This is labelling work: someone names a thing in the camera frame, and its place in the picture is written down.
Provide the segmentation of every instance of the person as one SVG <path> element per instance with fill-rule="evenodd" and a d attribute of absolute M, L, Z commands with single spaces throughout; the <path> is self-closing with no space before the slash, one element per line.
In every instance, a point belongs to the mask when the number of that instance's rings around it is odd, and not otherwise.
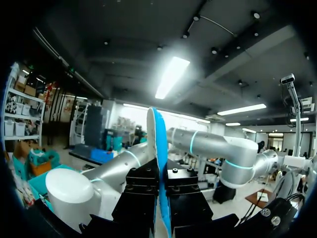
<path fill-rule="evenodd" d="M 262 153 L 264 151 L 264 146 L 265 146 L 265 143 L 264 141 L 261 141 L 258 143 L 258 153 Z"/>

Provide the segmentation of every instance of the ceiling light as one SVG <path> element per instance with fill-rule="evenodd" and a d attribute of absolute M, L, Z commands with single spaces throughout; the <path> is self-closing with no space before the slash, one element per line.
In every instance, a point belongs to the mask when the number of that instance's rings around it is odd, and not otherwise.
<path fill-rule="evenodd" d="M 148 109 L 149 109 L 149 108 L 146 108 L 146 107 L 141 107 L 141 106 L 132 105 L 132 104 L 127 104 L 127 103 L 124 103 L 123 105 L 124 105 L 125 107 L 138 108 L 138 109 L 142 109 L 142 110 L 148 110 Z M 209 120 L 204 120 L 204 119 L 200 119 L 200 118 L 194 118 L 194 117 L 190 117 L 190 116 L 186 116 L 186 115 L 182 115 L 182 114 L 170 113 L 170 112 L 165 112 L 165 111 L 161 111 L 161 110 L 158 110 L 158 112 L 160 112 L 160 113 L 162 113 L 162 114 L 168 114 L 168 115 L 171 115 L 171 116 L 179 117 L 179 118 L 184 118 L 184 119 L 189 119 L 189 120 L 204 122 L 204 123 L 207 123 L 207 124 L 210 123 Z"/>
<path fill-rule="evenodd" d="M 227 126 L 235 126 L 235 125 L 241 125 L 238 122 L 233 122 L 233 123 L 226 123 Z"/>
<path fill-rule="evenodd" d="M 44 83 L 42 80 L 40 80 L 39 78 L 36 78 L 38 81 L 40 81 L 40 82 L 42 82 L 42 83 Z"/>
<path fill-rule="evenodd" d="M 216 48 L 216 47 L 212 47 L 211 53 L 212 53 L 213 55 L 216 55 L 216 54 L 218 53 L 217 48 Z"/>
<path fill-rule="evenodd" d="M 200 16 L 199 15 L 197 15 L 197 16 L 194 16 L 194 21 L 199 21 L 199 19 L 200 19 Z"/>
<path fill-rule="evenodd" d="M 162 76 L 155 97 L 164 99 L 175 83 L 181 78 L 189 64 L 188 60 L 173 57 Z"/>
<path fill-rule="evenodd" d="M 304 52 L 304 56 L 305 56 L 305 58 L 306 58 L 307 60 L 309 60 L 309 54 L 308 54 L 308 52 Z"/>
<path fill-rule="evenodd" d="M 75 97 L 74 95 L 68 95 L 68 94 L 65 94 L 65 96 L 71 97 L 71 98 L 74 98 L 74 97 Z M 79 99 L 88 99 L 88 98 L 84 98 L 84 97 L 76 97 L 76 98 L 79 98 Z"/>
<path fill-rule="evenodd" d="M 283 133 L 269 133 L 268 135 L 276 137 L 276 136 L 283 136 L 284 134 Z"/>
<path fill-rule="evenodd" d="M 256 11 L 251 11 L 251 15 L 255 18 L 255 19 L 260 19 L 260 14 L 258 14 Z"/>
<path fill-rule="evenodd" d="M 301 118 L 301 121 L 309 120 L 309 118 Z"/>
<path fill-rule="evenodd" d="M 243 130 L 247 131 L 247 132 L 251 132 L 251 133 L 257 133 L 255 130 L 250 130 L 250 129 L 247 129 L 247 128 L 242 128 Z"/>
<path fill-rule="evenodd" d="M 227 110 L 227 111 L 219 112 L 217 114 L 220 116 L 225 116 L 229 114 L 243 113 L 243 112 L 254 111 L 254 110 L 263 109 L 263 108 L 266 108 L 266 105 L 262 103 L 262 104 L 257 104 L 253 106 Z"/>
<path fill-rule="evenodd" d="M 185 32 L 184 34 L 183 34 L 183 38 L 184 39 L 187 39 L 189 37 L 189 32 L 187 31 L 187 32 Z"/>

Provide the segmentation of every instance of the white shelf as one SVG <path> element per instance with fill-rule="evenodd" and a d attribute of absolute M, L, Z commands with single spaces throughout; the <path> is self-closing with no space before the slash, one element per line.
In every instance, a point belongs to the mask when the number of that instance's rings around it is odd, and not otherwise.
<path fill-rule="evenodd" d="M 26 136 L 4 136 L 4 140 L 32 140 L 39 139 L 39 135 L 26 135 Z"/>
<path fill-rule="evenodd" d="M 19 115 L 19 114 L 11 114 L 11 113 L 5 113 L 5 117 L 10 117 L 10 118 L 20 118 L 20 119 L 28 119 L 28 120 L 41 120 L 40 117 L 35 118 L 31 116 L 25 116 L 25 115 Z"/>
<path fill-rule="evenodd" d="M 10 92 L 10 93 L 14 93 L 14 94 L 19 95 L 19 96 L 22 96 L 22 97 L 24 97 L 24 98 L 31 99 L 31 100 L 33 100 L 33 101 L 40 102 L 40 103 L 43 103 L 43 102 L 44 102 L 42 99 L 39 99 L 39 98 L 36 98 L 36 97 L 32 97 L 32 96 L 30 96 L 30 95 L 27 95 L 27 94 L 25 94 L 25 93 L 22 93 L 22 92 L 20 92 L 20 91 L 17 91 L 17 90 L 15 90 L 15 89 L 13 89 L 13 88 L 9 88 L 9 92 Z"/>

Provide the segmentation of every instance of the fluorescent light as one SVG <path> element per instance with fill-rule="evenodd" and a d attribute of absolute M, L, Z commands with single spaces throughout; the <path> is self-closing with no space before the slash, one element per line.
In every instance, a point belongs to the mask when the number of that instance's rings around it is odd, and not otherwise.
<path fill-rule="evenodd" d="M 235 126 L 235 125 L 241 125 L 238 122 L 233 122 L 233 123 L 226 123 L 227 126 Z"/>
<path fill-rule="evenodd" d="M 247 132 L 251 132 L 251 133 L 257 133 L 255 130 L 250 130 L 250 129 L 247 129 L 247 128 L 242 128 L 243 130 L 247 131 Z"/>
<path fill-rule="evenodd" d="M 309 118 L 301 118 L 301 121 L 304 121 L 304 120 L 309 120 Z"/>
<path fill-rule="evenodd" d="M 39 78 L 36 78 L 38 81 L 40 81 L 40 82 L 42 82 L 42 83 L 44 83 L 42 80 L 40 80 Z"/>
<path fill-rule="evenodd" d="M 124 103 L 123 105 L 126 106 L 126 107 L 138 108 L 138 109 L 142 109 L 142 110 L 147 110 L 147 109 L 149 109 L 149 108 L 146 108 L 146 107 L 141 107 L 141 106 L 132 105 L 132 104 L 127 104 L 127 103 Z M 191 116 L 186 116 L 186 115 L 182 115 L 182 114 L 170 113 L 170 112 L 161 111 L 161 110 L 158 110 L 158 112 L 160 112 L 160 113 L 162 113 L 162 114 L 168 114 L 168 115 L 171 115 L 171 116 L 179 117 L 179 118 L 184 118 L 184 119 L 199 121 L 199 122 L 203 122 L 203 123 L 207 123 L 207 124 L 210 123 L 209 120 L 204 120 L 204 119 L 195 118 L 195 117 L 191 117 Z"/>
<path fill-rule="evenodd" d="M 189 64 L 190 62 L 187 60 L 181 59 L 179 57 L 173 57 L 162 76 L 155 97 L 158 99 L 164 99 L 175 83 L 183 75 Z"/>
<path fill-rule="evenodd" d="M 137 105 L 132 105 L 132 104 L 123 104 L 125 107 L 130 107 L 130 108 L 138 108 L 138 109 L 142 109 L 142 110 L 147 110 L 149 108 L 145 108 L 145 107 L 141 107 L 141 106 L 137 106 Z"/>
<path fill-rule="evenodd" d="M 269 133 L 269 136 L 283 136 L 283 133 Z"/>
<path fill-rule="evenodd" d="M 170 113 L 170 112 L 165 112 L 165 111 L 161 111 L 161 110 L 158 110 L 158 112 L 163 113 L 163 114 L 168 114 L 168 115 L 171 115 L 171 116 L 175 116 L 175 117 L 179 117 L 179 118 L 195 120 L 195 121 L 199 121 L 199 122 L 203 122 L 203 123 L 207 123 L 207 124 L 210 123 L 209 120 L 204 120 L 204 119 L 195 118 L 195 117 L 191 117 L 191 116 L 186 116 L 186 115 L 182 115 L 182 114 Z"/>
<path fill-rule="evenodd" d="M 67 97 L 71 97 L 71 98 L 74 98 L 75 96 L 74 95 L 68 95 L 68 94 L 65 94 L 65 96 Z"/>
<path fill-rule="evenodd" d="M 257 105 L 248 106 L 248 107 L 244 107 L 244 108 L 237 108 L 237 109 L 232 109 L 232 110 L 228 110 L 228 111 L 223 111 L 223 112 L 219 112 L 217 114 L 220 116 L 225 116 L 225 115 L 229 115 L 229 114 L 248 112 L 248 111 L 253 111 L 253 110 L 258 110 L 258 109 L 263 109 L 263 108 L 266 108 L 265 104 L 257 104 Z"/>

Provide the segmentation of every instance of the wooden table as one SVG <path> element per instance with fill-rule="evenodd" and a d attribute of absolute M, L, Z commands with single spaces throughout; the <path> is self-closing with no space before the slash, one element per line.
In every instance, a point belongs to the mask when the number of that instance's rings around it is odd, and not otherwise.
<path fill-rule="evenodd" d="M 258 202 L 258 192 L 262 192 L 263 193 L 267 193 L 267 196 L 268 198 L 270 199 L 270 197 L 272 196 L 272 192 L 270 191 L 267 191 L 265 189 L 260 189 L 259 191 L 255 192 L 255 193 L 252 193 L 251 195 L 247 196 L 246 199 L 251 202 L 252 204 L 256 205 L 257 202 Z M 259 201 L 259 203 L 257 204 L 258 207 L 260 208 L 264 208 L 266 206 L 267 202 L 262 202 L 262 201 Z"/>

